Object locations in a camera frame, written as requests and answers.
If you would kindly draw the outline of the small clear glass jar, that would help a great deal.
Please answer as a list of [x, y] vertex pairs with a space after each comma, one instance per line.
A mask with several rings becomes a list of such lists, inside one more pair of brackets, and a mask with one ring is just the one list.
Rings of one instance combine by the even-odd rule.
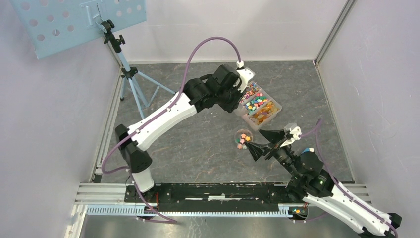
[[246, 142], [253, 141], [253, 134], [247, 129], [240, 129], [235, 133], [234, 142], [240, 150], [247, 149]]

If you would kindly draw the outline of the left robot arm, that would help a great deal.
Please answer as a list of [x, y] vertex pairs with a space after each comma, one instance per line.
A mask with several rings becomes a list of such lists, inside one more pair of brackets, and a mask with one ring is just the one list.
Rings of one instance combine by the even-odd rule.
[[239, 106], [254, 72], [249, 68], [234, 69], [220, 65], [212, 74], [186, 82], [183, 92], [178, 92], [154, 113], [131, 126], [118, 125], [114, 132], [120, 145], [118, 149], [128, 165], [137, 188], [137, 196], [150, 202], [156, 195], [150, 166], [152, 159], [148, 148], [168, 130], [186, 118], [214, 105], [232, 113]]

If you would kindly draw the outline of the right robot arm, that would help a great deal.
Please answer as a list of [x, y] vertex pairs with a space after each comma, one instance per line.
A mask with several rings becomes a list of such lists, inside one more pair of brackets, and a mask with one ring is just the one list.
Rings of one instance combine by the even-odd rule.
[[362, 238], [396, 238], [402, 217], [382, 212], [354, 195], [324, 166], [320, 153], [311, 150], [296, 155], [291, 145], [303, 137], [294, 123], [281, 130], [259, 130], [268, 140], [244, 145], [257, 161], [275, 158], [290, 174], [286, 196], [292, 202], [312, 204], [337, 218]]

